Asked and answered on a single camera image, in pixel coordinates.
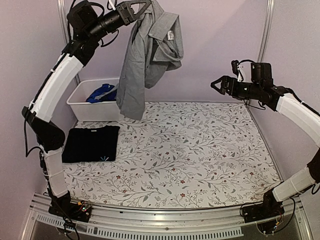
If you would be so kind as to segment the grey garment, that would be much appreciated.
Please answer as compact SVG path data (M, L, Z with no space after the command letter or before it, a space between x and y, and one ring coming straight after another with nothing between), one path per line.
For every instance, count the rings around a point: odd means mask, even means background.
M151 1L130 32L116 95L120 113L141 120L145 90L153 88L165 72L180 68L183 57L180 16Z

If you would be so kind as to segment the black t-shirt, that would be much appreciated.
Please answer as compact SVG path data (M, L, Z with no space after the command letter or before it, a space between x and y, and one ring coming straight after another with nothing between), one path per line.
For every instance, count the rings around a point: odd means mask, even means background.
M62 152L62 162L113 162L116 160L120 127L72 128Z

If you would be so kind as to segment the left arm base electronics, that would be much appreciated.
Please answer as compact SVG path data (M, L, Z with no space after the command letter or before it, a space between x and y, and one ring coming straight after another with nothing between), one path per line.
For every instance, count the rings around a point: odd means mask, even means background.
M92 205L86 201L77 203L69 200L52 200L48 212L52 215L65 217L69 220L88 223L91 218Z

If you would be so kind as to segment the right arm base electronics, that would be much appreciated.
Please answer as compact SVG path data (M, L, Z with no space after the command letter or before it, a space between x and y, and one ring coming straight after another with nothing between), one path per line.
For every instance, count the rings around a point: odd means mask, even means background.
M278 229L285 210L283 206L276 205L272 208L266 208L263 204L245 203L240 207L239 214L245 223L258 222L256 227L263 235L271 235Z

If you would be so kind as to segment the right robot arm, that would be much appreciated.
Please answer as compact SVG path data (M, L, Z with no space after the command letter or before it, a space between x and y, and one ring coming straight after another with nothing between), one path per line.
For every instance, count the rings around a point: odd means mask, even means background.
M272 111L286 117L293 127L280 130L277 136L286 140L282 147L294 162L303 154L305 166L290 178L265 193L258 213L269 218L278 210L278 204L297 194L302 194L320 182L320 116L313 112L294 91L288 87L276 86L273 79L240 82L224 75L210 84L222 95L228 94L238 100L257 100Z

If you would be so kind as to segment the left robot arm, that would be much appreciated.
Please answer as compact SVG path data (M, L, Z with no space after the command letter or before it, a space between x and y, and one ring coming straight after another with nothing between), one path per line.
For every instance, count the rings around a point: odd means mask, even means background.
M109 12L97 14L94 7L104 9L99 3L72 2L66 16L69 41L29 106L22 109L25 124L36 135L51 204L63 217L70 217L75 210L62 163L66 137L52 122L53 113L70 82L91 60L102 39L134 23L150 4L149 0L127 0Z

